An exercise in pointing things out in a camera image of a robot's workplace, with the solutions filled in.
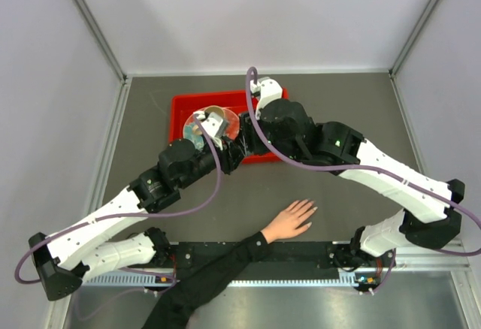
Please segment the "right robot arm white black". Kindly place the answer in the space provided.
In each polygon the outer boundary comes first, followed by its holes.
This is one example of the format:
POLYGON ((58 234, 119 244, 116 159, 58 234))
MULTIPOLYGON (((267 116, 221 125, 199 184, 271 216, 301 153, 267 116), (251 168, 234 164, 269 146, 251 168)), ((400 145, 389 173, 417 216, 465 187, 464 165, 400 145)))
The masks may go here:
POLYGON ((461 231, 462 215, 455 207, 464 197, 463 182, 433 180, 386 155, 348 125, 315 123, 301 104, 285 98, 260 109, 249 99, 240 122, 249 152, 271 152, 292 166, 330 172, 401 206, 393 216, 355 231, 349 256, 356 265, 369 265, 409 244, 441 251, 461 231))

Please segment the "black sleeved forearm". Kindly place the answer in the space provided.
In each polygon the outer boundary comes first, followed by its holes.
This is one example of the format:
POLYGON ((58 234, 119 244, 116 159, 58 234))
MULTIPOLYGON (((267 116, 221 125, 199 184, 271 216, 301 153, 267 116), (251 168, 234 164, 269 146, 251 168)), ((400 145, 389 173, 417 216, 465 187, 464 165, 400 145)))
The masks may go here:
POLYGON ((226 256, 213 260, 191 276, 181 279, 162 294, 145 321, 144 329, 187 327, 192 314, 221 294, 228 284, 251 264, 250 245, 264 249, 268 243, 261 232, 239 242, 239 247, 226 256))

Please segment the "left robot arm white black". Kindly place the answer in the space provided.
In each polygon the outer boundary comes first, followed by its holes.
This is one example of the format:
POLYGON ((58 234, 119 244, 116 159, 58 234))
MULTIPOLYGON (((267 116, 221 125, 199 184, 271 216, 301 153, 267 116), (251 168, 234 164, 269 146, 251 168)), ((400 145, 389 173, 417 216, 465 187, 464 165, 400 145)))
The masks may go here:
POLYGON ((39 281, 49 301, 63 299, 90 279, 130 265, 162 266, 170 259, 161 230, 150 228, 130 240, 111 238, 133 224, 161 217, 180 200, 180 190, 214 171, 230 174, 245 157, 241 145, 227 137, 196 149, 177 139, 159 153, 156 166, 144 171, 104 206, 59 232, 32 235, 29 248, 39 281))

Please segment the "person's hand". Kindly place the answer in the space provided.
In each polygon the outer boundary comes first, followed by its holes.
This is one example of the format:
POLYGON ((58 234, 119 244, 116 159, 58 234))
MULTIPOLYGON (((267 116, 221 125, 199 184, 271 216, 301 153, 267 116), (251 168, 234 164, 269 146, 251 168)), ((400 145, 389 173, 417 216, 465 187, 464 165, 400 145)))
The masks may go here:
POLYGON ((312 223, 310 217, 317 211, 315 202, 309 199, 292 202, 281 210, 274 219, 261 230, 268 244, 278 240, 295 238, 307 231, 312 223))

